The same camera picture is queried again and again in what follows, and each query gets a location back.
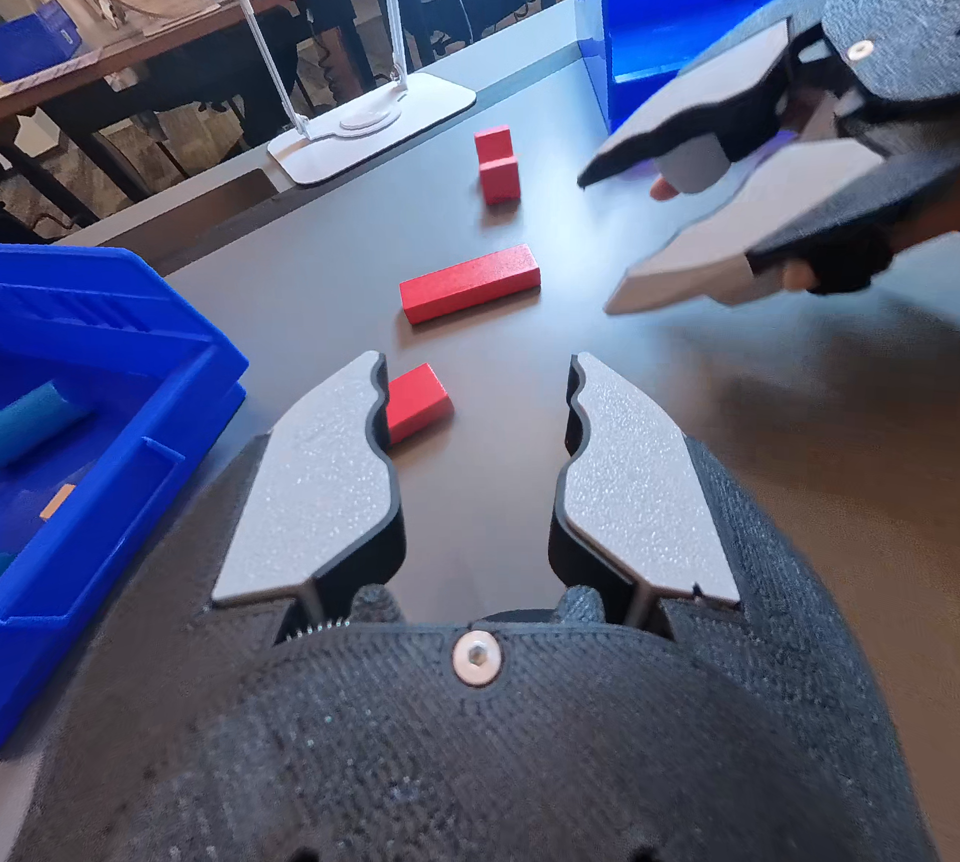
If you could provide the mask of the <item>blue wooden cylinder block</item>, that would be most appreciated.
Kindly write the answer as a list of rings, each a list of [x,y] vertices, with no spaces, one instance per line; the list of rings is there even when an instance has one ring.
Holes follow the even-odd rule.
[[[1,467],[64,433],[93,413],[91,403],[71,396],[51,379],[1,409]]]

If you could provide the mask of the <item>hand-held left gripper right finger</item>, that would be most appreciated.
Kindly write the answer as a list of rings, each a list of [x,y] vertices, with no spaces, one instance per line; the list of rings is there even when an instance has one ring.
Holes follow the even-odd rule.
[[[644,626],[663,598],[733,609],[740,593],[690,454],[669,415],[588,352],[571,356],[568,461],[548,560],[598,593],[606,622]]]

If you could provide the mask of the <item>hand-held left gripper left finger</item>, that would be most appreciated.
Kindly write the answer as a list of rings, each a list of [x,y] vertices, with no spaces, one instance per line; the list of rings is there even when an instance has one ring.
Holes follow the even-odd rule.
[[[362,352],[273,426],[213,587],[219,608],[292,598],[309,620],[346,617],[406,556],[387,454],[386,356]]]

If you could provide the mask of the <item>small blue bin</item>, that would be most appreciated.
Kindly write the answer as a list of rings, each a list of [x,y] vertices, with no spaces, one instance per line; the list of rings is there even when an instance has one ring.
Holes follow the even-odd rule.
[[[10,83],[71,60],[83,39],[57,0],[1,24],[1,81]]]

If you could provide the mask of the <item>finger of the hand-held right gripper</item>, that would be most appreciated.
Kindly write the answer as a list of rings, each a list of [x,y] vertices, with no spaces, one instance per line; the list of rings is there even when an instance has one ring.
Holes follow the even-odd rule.
[[[642,313],[701,297],[745,301],[755,281],[748,252],[882,162],[854,139],[786,145],[725,205],[628,268],[606,301],[606,314]]]
[[[781,19],[678,75],[601,145],[580,172],[579,186],[651,160],[678,193],[710,188],[779,130],[789,48],[788,21]]]

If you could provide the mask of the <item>red wooden arch block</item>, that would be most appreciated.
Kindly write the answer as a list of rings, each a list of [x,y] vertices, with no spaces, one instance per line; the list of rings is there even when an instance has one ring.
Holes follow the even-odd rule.
[[[511,130],[504,124],[474,134],[479,183],[488,207],[518,201],[522,196],[520,167]]]

